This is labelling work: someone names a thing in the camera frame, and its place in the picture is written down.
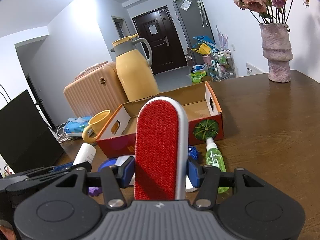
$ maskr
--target refrigerator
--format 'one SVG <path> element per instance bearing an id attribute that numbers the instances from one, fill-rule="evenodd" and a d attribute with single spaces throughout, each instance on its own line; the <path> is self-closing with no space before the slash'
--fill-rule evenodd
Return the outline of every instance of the refrigerator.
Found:
<path id="1" fill-rule="evenodd" d="M 208 26 L 207 26 L 205 23 L 205 19 L 203 19 L 204 21 L 204 27 L 203 27 L 201 16 L 200 16 L 200 9 L 198 7 L 197 0 L 191 0 L 191 5 L 187 11 L 180 8 L 181 3 L 183 3 L 183 0 L 173 1 L 173 6 L 176 10 L 178 19 L 181 23 L 181 27 L 186 37 L 193 62 L 195 65 L 202 65 L 204 64 L 202 56 L 197 52 L 191 51 L 191 49 L 195 44 L 198 43 L 197 40 L 193 39 L 193 37 L 195 36 L 207 35 L 212 41 L 214 41 L 209 20 L 207 19 L 208 21 Z"/>

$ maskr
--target pumpkin picture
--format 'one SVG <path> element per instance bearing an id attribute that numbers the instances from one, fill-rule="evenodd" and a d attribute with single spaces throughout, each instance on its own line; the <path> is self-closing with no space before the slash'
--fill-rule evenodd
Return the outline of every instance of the pumpkin picture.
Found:
<path id="1" fill-rule="evenodd" d="M 193 129 L 193 135 L 200 141 L 205 141 L 207 137 L 215 138 L 219 132 L 219 124 L 216 120 L 205 119 L 197 123 Z"/>

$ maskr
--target brown tabletop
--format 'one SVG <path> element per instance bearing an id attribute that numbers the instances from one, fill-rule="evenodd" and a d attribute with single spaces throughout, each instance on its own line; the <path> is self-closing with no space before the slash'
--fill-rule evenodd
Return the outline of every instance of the brown tabletop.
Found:
<path id="1" fill-rule="evenodd" d="M 217 141 L 227 171 L 244 167 L 297 200 L 306 212 L 300 240 L 320 237 L 320 84 L 292 70 L 292 81 L 268 74 L 212 83 L 223 111 L 224 139 Z M 74 160 L 82 140 L 65 142 L 59 164 Z M 92 171 L 106 160 L 97 148 Z M 198 145 L 202 155 L 205 145 Z M 128 202 L 133 188 L 123 190 Z M 229 193 L 219 196 L 228 197 Z M 196 193 L 187 194 L 193 201 Z M 96 198 L 103 203 L 102 197 Z"/>

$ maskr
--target red lint brush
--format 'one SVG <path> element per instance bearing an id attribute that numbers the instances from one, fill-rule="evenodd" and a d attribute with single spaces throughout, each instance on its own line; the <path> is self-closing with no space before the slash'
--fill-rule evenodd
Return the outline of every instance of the red lint brush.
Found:
<path id="1" fill-rule="evenodd" d="M 156 97 L 143 106 L 135 155 L 136 200 L 185 199 L 188 118 L 177 101 Z"/>

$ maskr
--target red box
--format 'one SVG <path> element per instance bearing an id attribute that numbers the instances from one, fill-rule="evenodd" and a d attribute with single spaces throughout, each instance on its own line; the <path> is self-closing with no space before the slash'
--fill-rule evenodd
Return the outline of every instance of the red box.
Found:
<path id="1" fill-rule="evenodd" d="M 214 127 L 210 131 L 216 135 L 215 140 L 223 138 L 221 107 L 209 83 L 201 82 L 119 106 L 97 137 L 97 144 L 108 158 L 134 154 L 139 111 L 151 98 L 158 96 L 172 98 L 183 106 L 189 119 L 190 145 L 205 143 L 199 140 L 204 133 L 203 126 L 199 124 L 201 121 L 209 128 Z"/>

